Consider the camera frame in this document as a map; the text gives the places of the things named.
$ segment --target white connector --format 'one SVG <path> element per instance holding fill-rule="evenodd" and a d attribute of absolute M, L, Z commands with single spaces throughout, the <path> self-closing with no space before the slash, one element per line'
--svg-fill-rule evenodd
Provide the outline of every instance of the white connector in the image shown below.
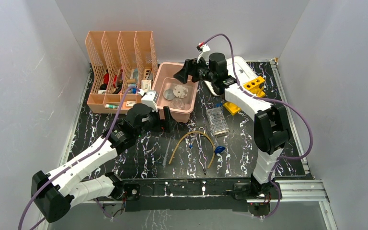
<path fill-rule="evenodd" d="M 157 95 L 158 93 L 154 90 L 147 91 L 147 93 L 142 97 L 142 104 L 147 105 L 154 112 L 156 112 L 157 111 L 157 106 L 156 106 Z"/>
<path fill-rule="evenodd" d="M 143 97 L 143 95 L 145 95 L 145 93 L 146 93 L 146 92 L 145 92 L 144 90 L 139 90 L 139 91 L 138 91 L 138 94 L 139 94 L 140 96 L 142 96 L 142 97 Z"/>
<path fill-rule="evenodd" d="M 205 59 L 205 61 L 206 61 L 208 59 L 209 53 L 211 51 L 211 49 L 209 48 L 208 45 L 202 45 L 202 46 L 200 46 L 200 48 L 201 48 L 201 51 L 200 51 L 200 53 L 198 55 L 197 63 L 199 63 L 199 60 L 200 60 L 201 57 L 203 57 Z"/>

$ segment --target red object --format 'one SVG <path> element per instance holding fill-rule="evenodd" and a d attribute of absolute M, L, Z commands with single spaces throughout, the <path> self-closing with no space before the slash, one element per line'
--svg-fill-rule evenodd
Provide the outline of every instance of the red object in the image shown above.
<path fill-rule="evenodd" d="M 104 76 L 103 76 L 103 83 L 104 84 L 108 84 L 108 82 L 109 82 L 109 73 L 106 73 Z"/>
<path fill-rule="evenodd" d="M 116 88 L 116 79 L 117 79 L 118 77 L 115 75 L 115 77 L 114 77 L 114 88 Z M 109 83 L 109 73 L 106 73 L 104 76 L 103 76 L 103 83 L 104 84 L 108 84 Z"/>
<path fill-rule="evenodd" d="M 114 77 L 114 88 L 116 88 L 116 79 L 118 78 L 118 76 L 117 75 L 115 75 L 115 77 Z"/>

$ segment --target yellow block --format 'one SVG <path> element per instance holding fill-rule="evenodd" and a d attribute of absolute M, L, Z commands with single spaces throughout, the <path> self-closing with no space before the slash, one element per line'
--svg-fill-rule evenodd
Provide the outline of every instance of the yellow block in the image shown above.
<path fill-rule="evenodd" d="M 244 84 L 243 86 L 245 87 L 245 89 L 247 89 L 249 92 L 256 94 L 256 96 L 258 97 L 264 97 L 266 96 L 266 93 L 263 91 L 263 83 L 266 80 L 259 76 L 253 80 L 251 80 L 250 82 Z M 229 111 L 229 113 L 233 116 L 235 114 L 237 114 L 238 112 L 242 111 L 237 105 L 235 105 L 234 103 L 230 103 L 230 102 L 225 102 L 223 104 L 223 106 Z"/>
<path fill-rule="evenodd" d="M 237 107 L 234 103 L 230 102 L 225 102 L 223 104 L 223 107 L 225 107 L 232 116 L 241 111 L 239 107 Z"/>
<path fill-rule="evenodd" d="M 263 91 L 263 83 L 265 82 L 264 78 L 259 76 L 250 82 L 244 84 L 245 89 L 250 91 L 251 93 L 256 94 L 258 97 L 266 96 L 266 93 Z"/>

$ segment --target floor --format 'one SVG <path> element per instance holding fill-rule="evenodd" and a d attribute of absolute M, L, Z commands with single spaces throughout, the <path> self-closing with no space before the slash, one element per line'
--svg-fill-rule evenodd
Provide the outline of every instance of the floor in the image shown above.
<path fill-rule="evenodd" d="M 318 202 L 283 202 L 261 222 L 232 210 L 150 210 L 104 219 L 96 204 L 81 204 L 50 224 L 49 230 L 326 230 Z"/>

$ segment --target blue clip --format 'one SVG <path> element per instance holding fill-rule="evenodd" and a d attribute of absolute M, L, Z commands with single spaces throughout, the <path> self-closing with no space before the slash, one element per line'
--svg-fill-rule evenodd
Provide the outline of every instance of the blue clip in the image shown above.
<path fill-rule="evenodd" d="M 214 153 L 215 154 L 222 153 L 223 151 L 225 151 L 225 149 L 226 148 L 223 147 L 223 146 L 218 146 L 218 147 L 215 148 Z"/>

